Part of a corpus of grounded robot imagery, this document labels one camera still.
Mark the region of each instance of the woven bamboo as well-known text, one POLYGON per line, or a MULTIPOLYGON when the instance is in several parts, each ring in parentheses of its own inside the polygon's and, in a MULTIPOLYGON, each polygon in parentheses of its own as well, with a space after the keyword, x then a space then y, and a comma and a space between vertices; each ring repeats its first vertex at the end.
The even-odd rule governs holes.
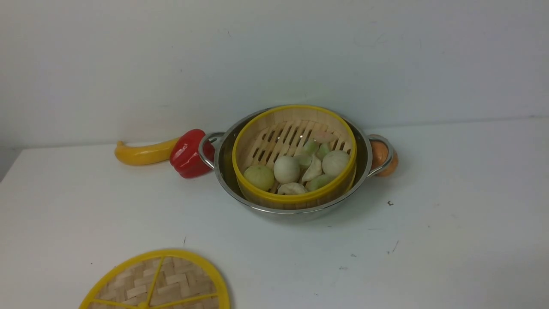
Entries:
POLYGON ((355 137, 347 123, 328 110, 311 106, 275 108, 257 116, 236 140, 233 161, 236 163, 235 170, 238 170, 240 189, 250 202, 276 209, 303 209, 330 202, 352 186, 356 170, 355 144, 355 137), (337 140, 330 143, 330 148, 343 150, 351 156, 348 168, 333 181, 334 184, 314 191, 314 194, 283 196, 275 194, 279 187, 277 181, 268 192, 258 192, 257 188, 243 180, 242 174, 252 165, 265 165, 272 169, 279 156, 301 154, 303 145, 315 131, 334 134, 337 140))
POLYGON ((216 289, 201 266, 184 258, 165 256, 119 269, 90 298, 86 308, 218 309, 220 293, 225 292, 216 289))

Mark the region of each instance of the toy fruit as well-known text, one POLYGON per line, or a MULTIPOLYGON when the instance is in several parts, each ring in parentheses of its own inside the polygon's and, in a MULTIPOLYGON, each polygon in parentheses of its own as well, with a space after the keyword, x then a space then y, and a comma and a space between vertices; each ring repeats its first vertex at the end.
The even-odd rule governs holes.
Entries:
MULTIPOLYGON (((198 144, 204 135, 204 131, 193 129, 181 136, 173 147, 170 164, 181 177, 194 178, 211 171, 198 155, 198 144)), ((214 160, 215 148, 209 141, 204 143, 204 154, 209 160, 214 160)))
POLYGON ((146 165, 170 158, 170 153, 178 139, 165 141, 155 145, 132 147, 127 146, 122 141, 116 143, 114 155, 118 161, 128 165, 146 165))
MULTIPOLYGON (((389 151, 387 150, 387 146, 379 141, 371 141, 372 145, 372 169, 380 166, 385 162, 387 159, 387 155, 389 154, 389 151)), ((389 164, 389 166, 376 174, 376 176, 379 177, 386 177, 391 175, 395 172, 396 168, 399 166, 399 155, 396 153, 396 150, 393 152, 393 160, 389 164)))

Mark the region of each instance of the white wall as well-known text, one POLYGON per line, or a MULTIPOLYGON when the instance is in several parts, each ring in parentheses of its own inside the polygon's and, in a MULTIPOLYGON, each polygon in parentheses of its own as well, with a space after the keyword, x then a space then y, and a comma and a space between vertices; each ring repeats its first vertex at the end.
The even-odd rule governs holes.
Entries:
POLYGON ((0 147, 0 181, 4 179, 19 153, 20 151, 16 149, 0 147))
POLYGON ((274 104, 363 126, 549 115, 547 0, 5 0, 0 145, 223 130, 274 104))

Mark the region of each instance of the yellow steamer rim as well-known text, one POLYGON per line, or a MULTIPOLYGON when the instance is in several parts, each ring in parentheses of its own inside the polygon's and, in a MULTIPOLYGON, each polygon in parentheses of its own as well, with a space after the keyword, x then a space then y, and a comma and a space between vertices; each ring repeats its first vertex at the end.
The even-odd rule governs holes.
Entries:
MULTIPOLYGON (((284 156, 284 155, 286 155, 286 153, 280 152, 279 155, 284 156)), ((262 199, 267 200, 269 202, 283 203, 283 204, 307 203, 307 202, 317 200, 320 197, 323 197, 325 195, 328 195, 334 189, 337 189, 338 185, 340 183, 342 183, 348 177, 354 178, 354 176, 355 176, 354 171, 356 169, 355 162, 356 162, 356 140, 355 140, 355 136, 352 133, 352 130, 349 127, 349 125, 347 124, 347 122, 345 122, 340 116, 338 116, 336 113, 334 113, 332 111, 329 111, 325 108, 321 108, 321 107, 317 107, 317 106, 311 106, 311 105, 280 106, 280 107, 270 109, 269 111, 258 115, 257 117, 252 119, 246 126, 244 126, 244 128, 240 131, 240 133, 238 134, 238 136, 237 136, 237 138, 234 142, 234 146, 233 146, 233 150, 232 150, 232 163, 233 163, 234 172, 236 173, 239 185, 245 187, 252 194, 258 196, 259 198, 262 198, 262 199), (280 194, 275 194, 275 193, 270 193, 270 192, 267 192, 267 191, 263 191, 263 190, 255 187, 254 185, 252 185, 249 181, 246 180, 246 178, 244 178, 243 172, 247 168, 247 166, 246 167, 241 167, 238 164, 238 158, 240 157, 239 156, 240 154, 237 153, 237 150, 239 149, 239 145, 242 142, 242 137, 245 134, 245 132, 250 127, 254 126, 256 123, 265 122, 265 118, 267 116, 278 113, 280 111, 287 110, 287 109, 296 109, 296 113, 294 114, 294 118, 288 118, 288 117, 280 116, 280 119, 278 119, 279 121, 277 121, 277 123, 297 122, 297 121, 304 120, 304 118, 310 118, 310 114, 315 114, 315 117, 319 120, 309 120, 309 122, 310 123, 316 122, 317 124, 323 125, 323 122, 322 122, 323 114, 328 115, 329 117, 335 118, 338 122, 341 123, 341 125, 343 126, 343 128, 345 130, 345 133, 349 136, 349 140, 351 142, 350 153, 349 153, 350 159, 349 159, 349 162, 348 162, 347 166, 343 170, 343 172, 341 174, 339 174, 339 176, 337 176, 329 184, 327 184, 326 186, 324 186, 324 187, 322 187, 318 190, 315 190, 313 192, 308 192, 308 193, 299 194, 299 195, 280 195, 280 194)), ((351 181, 350 186, 345 188, 345 192, 348 191, 351 187, 352 187, 352 181, 351 181)))
POLYGON ((225 281, 194 253, 168 249, 133 257, 108 272, 80 309, 230 309, 225 281))

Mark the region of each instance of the banana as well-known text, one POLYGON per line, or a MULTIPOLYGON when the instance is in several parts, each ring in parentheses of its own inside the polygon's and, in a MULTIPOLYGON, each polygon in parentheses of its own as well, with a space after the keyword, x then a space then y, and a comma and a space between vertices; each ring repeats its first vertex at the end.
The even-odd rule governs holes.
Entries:
POLYGON ((118 161, 128 165, 146 165, 162 162, 170 158, 170 153, 175 147, 179 137, 159 144, 132 147, 122 141, 116 143, 114 155, 118 161))

